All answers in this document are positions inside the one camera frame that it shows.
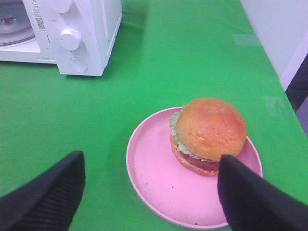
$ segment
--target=hamburger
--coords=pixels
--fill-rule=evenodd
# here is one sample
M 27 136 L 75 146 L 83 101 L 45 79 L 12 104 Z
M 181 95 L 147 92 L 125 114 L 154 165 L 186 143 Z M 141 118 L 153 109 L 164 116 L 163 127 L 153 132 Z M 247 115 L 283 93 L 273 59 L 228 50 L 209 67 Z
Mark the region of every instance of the hamburger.
M 174 155 L 204 176 L 217 175 L 221 156 L 237 156 L 247 136 L 246 122 L 236 108 L 215 98 L 191 101 L 169 122 Z

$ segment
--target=microwave door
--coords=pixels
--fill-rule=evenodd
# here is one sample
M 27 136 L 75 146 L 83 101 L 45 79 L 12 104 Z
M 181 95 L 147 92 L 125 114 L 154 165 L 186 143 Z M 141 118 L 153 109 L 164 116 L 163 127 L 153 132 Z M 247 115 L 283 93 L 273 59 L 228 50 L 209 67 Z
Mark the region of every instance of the microwave door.
M 35 38 L 22 0 L 0 0 L 0 46 Z

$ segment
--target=barcode label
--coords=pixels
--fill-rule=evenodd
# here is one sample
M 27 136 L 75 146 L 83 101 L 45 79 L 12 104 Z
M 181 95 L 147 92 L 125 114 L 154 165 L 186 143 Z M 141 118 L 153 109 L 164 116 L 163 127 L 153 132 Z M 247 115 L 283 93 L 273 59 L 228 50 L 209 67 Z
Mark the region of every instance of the barcode label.
M 45 29 L 45 25 L 42 18 L 36 18 L 39 29 Z

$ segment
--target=green table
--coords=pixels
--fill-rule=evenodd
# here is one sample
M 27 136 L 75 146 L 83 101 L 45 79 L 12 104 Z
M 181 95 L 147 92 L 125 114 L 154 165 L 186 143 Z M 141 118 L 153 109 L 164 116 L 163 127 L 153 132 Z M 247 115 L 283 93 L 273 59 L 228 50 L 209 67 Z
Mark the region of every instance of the green table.
M 123 0 L 123 12 L 102 77 L 0 63 L 0 195 L 83 150 L 86 187 L 70 230 L 185 230 L 137 196 L 126 147 L 154 112 L 216 97 L 246 119 L 264 178 L 308 204 L 308 141 L 240 2 Z

